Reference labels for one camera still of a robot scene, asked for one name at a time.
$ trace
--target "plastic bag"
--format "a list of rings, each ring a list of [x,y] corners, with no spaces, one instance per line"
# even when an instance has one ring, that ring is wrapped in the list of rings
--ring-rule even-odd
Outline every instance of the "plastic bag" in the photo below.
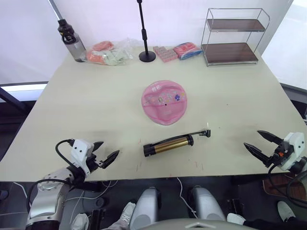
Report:
[[[194,43],[191,42],[182,43],[176,46],[173,50],[178,54],[178,58],[180,60],[198,55],[202,52],[201,49],[199,49],[196,45],[194,45]]]
[[[81,60],[107,66],[125,65],[135,58],[133,48],[137,43],[128,38],[120,42],[102,41],[83,52]]]

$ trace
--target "black stand base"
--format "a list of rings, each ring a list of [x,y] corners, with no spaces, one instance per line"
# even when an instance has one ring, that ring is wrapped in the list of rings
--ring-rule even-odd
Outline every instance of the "black stand base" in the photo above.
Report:
[[[139,58],[142,62],[151,62],[155,60],[155,53],[153,51],[148,51],[148,55],[143,51],[139,54]]]

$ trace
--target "white wall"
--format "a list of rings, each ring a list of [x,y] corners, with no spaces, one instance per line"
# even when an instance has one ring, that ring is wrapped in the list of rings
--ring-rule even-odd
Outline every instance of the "white wall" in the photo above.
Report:
[[[263,8],[271,17],[262,53],[292,0],[144,0],[149,45],[200,44],[208,7]],[[136,0],[55,0],[85,46],[126,37],[142,39]],[[47,0],[0,1],[0,84],[47,81],[67,51]]]
[[[279,82],[307,90],[306,0],[294,0],[262,58]]]

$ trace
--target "metal shelf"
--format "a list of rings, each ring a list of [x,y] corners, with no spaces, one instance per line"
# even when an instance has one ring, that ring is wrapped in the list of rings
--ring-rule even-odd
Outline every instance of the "metal shelf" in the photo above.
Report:
[[[264,32],[257,19],[207,19],[211,32]]]
[[[255,63],[258,59],[247,43],[221,43],[201,45],[208,66]]]

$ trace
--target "gray pants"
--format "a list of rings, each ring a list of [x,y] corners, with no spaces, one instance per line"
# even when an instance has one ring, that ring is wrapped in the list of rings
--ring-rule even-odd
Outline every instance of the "gray pants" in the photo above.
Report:
[[[119,219],[114,224],[112,224],[110,227],[102,230],[130,230],[129,225],[126,221]]]

